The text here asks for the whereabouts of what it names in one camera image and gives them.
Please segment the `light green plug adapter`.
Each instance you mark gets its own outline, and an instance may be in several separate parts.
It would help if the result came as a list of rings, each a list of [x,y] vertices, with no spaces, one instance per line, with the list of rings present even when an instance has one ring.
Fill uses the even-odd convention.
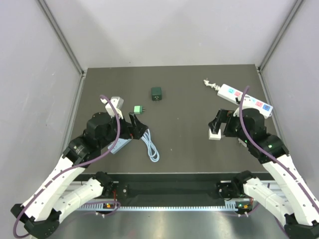
[[[134,106],[134,113],[135,114],[142,114],[145,110],[146,110],[146,108],[141,106],[141,105]]]

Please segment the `white 80W charger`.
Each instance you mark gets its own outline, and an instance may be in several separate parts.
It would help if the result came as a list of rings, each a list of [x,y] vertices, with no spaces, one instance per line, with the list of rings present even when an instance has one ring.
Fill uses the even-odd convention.
[[[208,131],[208,138],[209,140],[221,140],[221,129],[218,130],[218,133],[214,133],[211,129]]]

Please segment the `dark green charger cube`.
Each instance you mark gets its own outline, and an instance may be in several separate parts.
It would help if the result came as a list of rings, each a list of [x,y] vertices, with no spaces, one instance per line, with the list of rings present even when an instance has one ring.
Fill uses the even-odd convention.
[[[151,98],[152,98],[152,101],[161,101],[162,100],[161,87],[152,87],[151,88]]]

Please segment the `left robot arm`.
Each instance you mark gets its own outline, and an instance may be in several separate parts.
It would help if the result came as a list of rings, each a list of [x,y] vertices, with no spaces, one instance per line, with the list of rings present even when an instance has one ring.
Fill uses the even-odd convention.
[[[130,113],[130,122],[108,113],[95,113],[83,133],[71,140],[45,182],[11,213],[24,224],[29,235],[37,239],[50,237],[72,212],[98,197],[113,197],[114,182],[106,172],[97,172],[87,183],[65,195],[69,185],[93,162],[105,157],[106,146],[119,139],[140,139],[148,127]]]

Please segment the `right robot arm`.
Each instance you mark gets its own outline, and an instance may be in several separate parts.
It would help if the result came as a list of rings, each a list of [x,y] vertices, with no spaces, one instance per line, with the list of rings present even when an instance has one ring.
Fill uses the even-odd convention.
[[[282,140],[267,132],[265,118],[257,109],[242,112],[220,109],[209,124],[210,139],[234,137],[271,174],[285,198],[246,170],[231,180],[230,197],[250,197],[267,209],[290,239],[319,237],[319,201],[297,172]]]

